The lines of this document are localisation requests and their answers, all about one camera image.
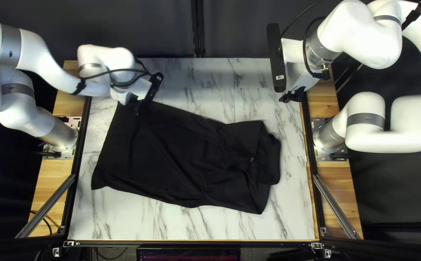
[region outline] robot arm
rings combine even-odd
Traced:
[[[78,49],[78,56],[82,77],[107,70],[133,69],[135,66],[132,53],[125,48],[82,45]],[[39,35],[2,24],[0,24],[0,66],[35,72],[51,86],[63,92],[86,96],[106,96],[110,93],[122,104],[128,102],[132,95],[129,91],[132,88],[111,88],[111,80],[115,83],[125,83],[135,76],[134,72],[123,71],[82,81],[59,67]],[[139,99],[143,90],[149,86],[150,83],[142,79],[135,83],[135,90],[140,92],[139,95],[135,93]]]
[[[328,69],[342,52],[375,69],[393,65],[402,49],[402,36],[421,52],[421,15],[405,30],[401,24],[417,3],[404,0],[376,0],[365,5],[344,0],[312,31],[306,40],[306,57],[313,72]],[[302,41],[281,39],[290,91],[314,86],[318,79],[306,70]]]

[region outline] black metal frame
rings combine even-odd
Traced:
[[[206,57],[204,42],[204,3],[203,0],[191,1],[191,19],[193,22],[194,57]]]
[[[64,213],[62,214],[61,226],[64,229],[64,240],[67,239],[68,228],[72,221],[72,212],[74,211],[75,194],[77,193],[78,177],[80,175],[81,157],[83,156],[83,148],[85,147],[86,129],[88,127],[88,120],[90,116],[92,97],[87,97],[85,105],[83,106],[83,115],[81,117],[81,125],[78,135],[77,150],[74,155],[74,163],[72,165],[71,174],[75,174],[75,180],[73,184],[67,190],[67,198],[64,207]]]

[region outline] black cable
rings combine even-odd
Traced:
[[[99,257],[102,257],[105,260],[114,260],[114,259],[117,259],[117,258],[121,257],[125,253],[127,247],[125,247],[125,249],[118,256],[113,257],[113,258],[107,258],[107,257],[99,254],[99,252],[97,251],[97,247],[94,247],[93,249],[94,249],[94,252],[96,252],[96,261],[97,261],[99,259]]]
[[[36,215],[36,212],[33,211],[33,210],[30,210],[30,213],[32,213],[33,215]],[[47,220],[45,218],[43,218],[43,221],[46,223],[47,227],[49,228],[49,235],[52,235],[51,225],[49,225],[49,222],[47,222]]]
[[[144,69],[147,73],[149,73],[149,74],[150,74],[149,70],[148,70],[148,69],[146,69],[146,67],[144,66],[143,62],[142,62],[142,61],[140,61],[140,60],[138,60],[138,58],[136,58],[136,56],[133,56],[133,57],[135,58],[135,61],[136,61],[137,63],[139,63],[139,64],[143,67],[143,69]]]
[[[90,80],[90,79],[93,79],[93,78],[96,78],[96,77],[99,77],[99,76],[103,76],[103,75],[111,74],[111,73],[115,73],[115,72],[139,72],[139,73],[143,72],[143,73],[148,73],[148,72],[145,72],[145,71],[140,70],[140,69],[115,69],[115,70],[107,70],[105,72],[98,73],[98,74],[95,74],[95,75],[91,75],[91,76],[88,76],[88,77],[82,77],[80,79]]]
[[[132,80],[130,80],[130,81],[128,81],[128,82],[126,82],[126,83],[122,83],[122,84],[112,84],[112,86],[114,86],[114,87],[126,87],[126,86],[130,86],[130,85],[132,85],[133,83],[135,83],[138,79],[140,79],[141,77],[143,77],[143,76],[145,76],[145,75],[151,75],[150,73],[143,73],[143,74],[141,74],[141,75],[139,75],[138,77],[136,77],[136,78],[133,78]]]
[[[326,16],[320,16],[320,17],[317,17],[317,18],[315,18],[314,20],[312,20],[308,25],[307,25],[307,27],[306,27],[306,30],[304,31],[304,38],[303,38],[303,41],[302,41],[302,54],[303,54],[303,56],[304,56],[304,65],[306,66],[306,69],[307,69],[307,71],[312,75],[312,76],[314,76],[315,78],[318,78],[318,79],[324,79],[324,74],[323,73],[315,73],[315,72],[312,72],[312,70],[310,69],[310,66],[309,66],[309,63],[307,63],[307,55],[306,55],[306,40],[307,40],[307,35],[308,35],[308,33],[309,33],[309,29],[310,29],[310,27],[312,27],[312,25],[315,23],[315,22],[317,22],[317,21],[320,21],[320,20],[323,20],[323,19],[325,19],[326,18]]]
[[[317,2],[309,5],[306,9],[304,9],[302,12],[300,12],[292,21],[289,25],[287,25],[285,27],[285,29],[283,30],[283,32],[281,33],[281,37],[283,38],[283,36],[285,35],[285,33],[288,31],[289,27],[291,27],[296,21],[297,19],[299,19],[305,12],[307,12],[309,9],[311,9],[312,7],[316,6],[319,3],[322,3],[325,0],[318,0]]]

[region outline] metal pole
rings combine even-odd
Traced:
[[[340,221],[341,226],[346,232],[347,237],[349,237],[350,239],[360,239],[360,236],[358,235],[357,231],[349,222],[349,219],[347,219],[346,215],[341,210],[338,203],[336,203],[335,199],[330,194],[325,184],[320,179],[319,175],[312,175],[312,178],[313,178],[313,183],[315,184],[315,186],[317,186],[322,196],[326,199],[326,202],[328,203],[328,205],[330,205],[330,208],[333,210],[335,216]]]
[[[65,191],[72,185],[75,180],[75,174],[70,175],[62,185],[54,192],[54,194],[44,203],[36,215],[22,228],[22,230],[15,236],[15,238],[28,237],[38,224],[43,220],[47,213],[52,209],[56,202],[62,197]]]

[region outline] metal mounting plate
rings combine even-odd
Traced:
[[[78,130],[81,126],[81,117],[68,117],[68,122],[65,123],[67,124],[69,127],[73,128],[75,130],[75,134],[78,135]],[[76,150],[77,146],[75,145],[75,147],[73,147],[71,150],[68,151],[62,151],[61,152],[61,157],[60,158],[55,158],[55,157],[51,157],[51,156],[44,156],[44,159],[50,159],[50,160],[73,160],[74,156],[75,156],[75,150]],[[56,152],[51,150],[51,148],[49,147],[48,144],[45,144],[43,147],[43,151],[47,151],[47,152]]]
[[[315,132],[318,126],[325,123],[325,119],[328,118],[310,118],[312,133]],[[317,159],[317,161],[347,161],[347,159],[330,159],[331,152],[322,151],[315,145],[313,145],[313,148],[315,150],[315,158]],[[338,149],[336,153],[347,154],[347,147],[343,145],[341,148]]]

